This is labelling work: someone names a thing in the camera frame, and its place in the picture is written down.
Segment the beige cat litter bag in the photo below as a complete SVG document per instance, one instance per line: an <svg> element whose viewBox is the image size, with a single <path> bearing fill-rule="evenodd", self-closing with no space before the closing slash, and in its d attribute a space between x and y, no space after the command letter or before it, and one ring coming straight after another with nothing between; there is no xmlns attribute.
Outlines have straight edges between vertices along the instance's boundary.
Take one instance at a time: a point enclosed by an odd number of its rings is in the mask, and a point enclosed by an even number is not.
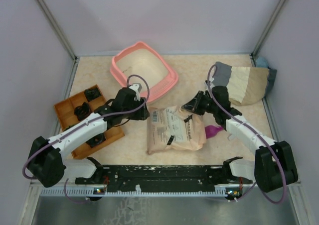
<svg viewBox="0 0 319 225"><path fill-rule="evenodd" d="M197 151L206 143L203 116L179 106L150 108L147 119L147 154L167 150Z"/></svg>

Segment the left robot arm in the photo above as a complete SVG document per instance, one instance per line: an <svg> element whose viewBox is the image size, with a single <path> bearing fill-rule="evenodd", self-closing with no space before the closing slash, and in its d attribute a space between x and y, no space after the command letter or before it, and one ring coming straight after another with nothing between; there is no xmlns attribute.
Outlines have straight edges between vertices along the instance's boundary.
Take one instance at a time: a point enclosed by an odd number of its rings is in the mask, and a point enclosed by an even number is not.
<svg viewBox="0 0 319 225"><path fill-rule="evenodd" d="M120 89L112 103L95 109L86 119L70 129L48 139L35 139L23 166L22 174L27 179L37 179L49 188L61 180L85 178L94 184L104 177L102 169L93 159L67 159L80 145L109 129L120 125L123 120L146 120L150 113L147 98L140 96L139 83Z"/></svg>

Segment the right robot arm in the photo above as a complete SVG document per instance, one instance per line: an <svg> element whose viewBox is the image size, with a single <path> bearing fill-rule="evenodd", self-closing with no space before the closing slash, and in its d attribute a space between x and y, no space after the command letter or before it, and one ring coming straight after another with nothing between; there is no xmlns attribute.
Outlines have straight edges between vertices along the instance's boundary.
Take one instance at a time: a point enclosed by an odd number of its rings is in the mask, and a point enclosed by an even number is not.
<svg viewBox="0 0 319 225"><path fill-rule="evenodd" d="M234 183L242 177L256 182L263 192L268 193L298 180L291 146L286 141L277 142L254 128L241 112L231 106L226 87L199 91L181 108L196 115L212 114L219 126L254 154L254 161L241 157L226 160L222 171L226 182Z"/></svg>

